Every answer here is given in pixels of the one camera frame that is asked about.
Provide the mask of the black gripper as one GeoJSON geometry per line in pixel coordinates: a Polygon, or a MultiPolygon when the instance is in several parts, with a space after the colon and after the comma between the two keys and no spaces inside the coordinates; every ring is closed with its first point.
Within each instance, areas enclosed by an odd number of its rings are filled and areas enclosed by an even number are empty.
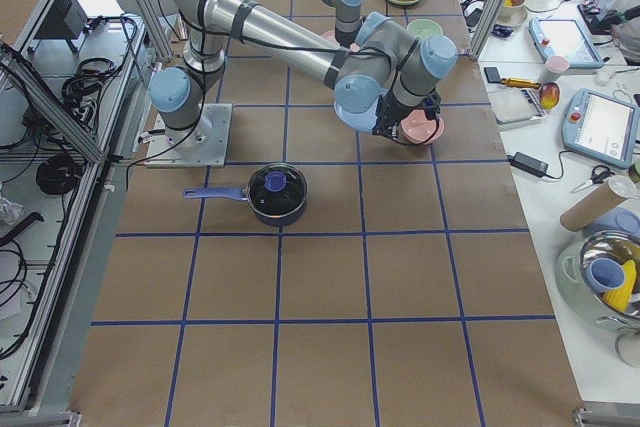
{"type": "Polygon", "coordinates": [[[372,134],[389,140],[397,140],[401,121],[413,111],[422,109],[422,102],[415,106],[408,106],[397,100],[391,91],[383,93],[378,97],[372,134]]]}

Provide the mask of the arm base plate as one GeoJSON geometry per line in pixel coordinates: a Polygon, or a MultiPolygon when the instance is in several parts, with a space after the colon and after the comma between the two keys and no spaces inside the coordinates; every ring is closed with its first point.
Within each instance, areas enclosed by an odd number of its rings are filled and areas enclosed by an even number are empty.
{"type": "Polygon", "coordinates": [[[175,147],[189,130],[169,135],[154,135],[148,143],[147,160],[150,168],[223,167],[226,160],[233,105],[205,103],[200,123],[194,133],[175,147]]]}

